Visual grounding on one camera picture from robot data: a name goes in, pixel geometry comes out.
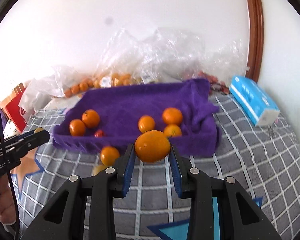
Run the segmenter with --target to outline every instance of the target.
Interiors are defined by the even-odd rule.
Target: purple tray
[[[218,145],[219,133],[212,113],[218,107],[208,101],[210,84],[205,79],[183,83],[122,86],[90,90],[77,105],[66,114],[60,126],[53,130],[53,145],[57,148],[95,154],[104,146],[116,147],[121,153],[129,143],[134,143],[141,132],[138,120],[150,115],[156,122],[156,130],[166,126],[162,112],[176,107],[183,114],[182,136],[170,138],[180,154],[211,157]],[[69,123],[80,119],[83,112],[94,109],[100,115],[100,124],[87,129],[85,136],[73,137]],[[94,132],[102,129],[105,137],[95,138]]]

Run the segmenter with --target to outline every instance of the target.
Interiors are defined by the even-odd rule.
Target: plastic bag
[[[53,97],[64,97],[67,91],[71,93],[71,88],[86,77],[86,74],[79,73],[69,66],[54,66],[52,69],[54,73],[51,76],[34,78],[26,87],[19,102],[19,106],[26,112],[33,109],[38,111],[44,108]]]
[[[110,39],[97,65],[95,87],[159,82],[159,76],[147,62],[147,55],[151,51],[151,46],[121,29]]]
[[[122,85],[122,75],[130,76],[130,84],[178,82],[186,69],[199,69],[203,53],[202,37],[191,32],[159,28],[139,41],[121,29],[108,42],[95,77],[100,87]]]
[[[191,74],[191,78],[206,77],[214,84],[214,80],[210,79],[217,78],[228,87],[234,75],[245,76],[249,69],[247,67],[247,55],[243,51],[247,50],[242,48],[242,43],[234,41],[219,51],[207,53],[200,71],[198,73],[189,73],[188,71],[185,73],[184,79],[188,79]]]

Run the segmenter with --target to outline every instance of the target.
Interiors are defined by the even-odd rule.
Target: finger
[[[0,215],[0,222],[3,224],[12,224],[16,221],[16,210],[12,204]]]
[[[11,189],[8,188],[0,195],[0,215],[5,209],[11,206],[11,204],[14,206]]]
[[[8,176],[7,174],[4,174],[3,176],[0,177],[0,194],[4,192],[9,184]]]

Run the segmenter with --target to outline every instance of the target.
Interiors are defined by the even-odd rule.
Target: metal screw
[[[78,176],[77,175],[71,175],[70,177],[69,177],[69,181],[71,181],[71,182],[75,182],[75,181],[77,181],[78,180]]]
[[[233,183],[235,183],[235,178],[234,177],[228,177],[227,182],[233,184]]]
[[[191,168],[190,169],[190,173],[192,173],[192,174],[198,174],[199,173],[199,169],[197,169],[197,168]]]
[[[115,169],[113,167],[106,168],[106,173],[111,174],[114,173]]]

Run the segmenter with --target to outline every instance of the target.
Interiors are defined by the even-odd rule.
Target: tissue box
[[[234,76],[230,92],[256,126],[271,125],[280,113],[275,102],[249,78]]]

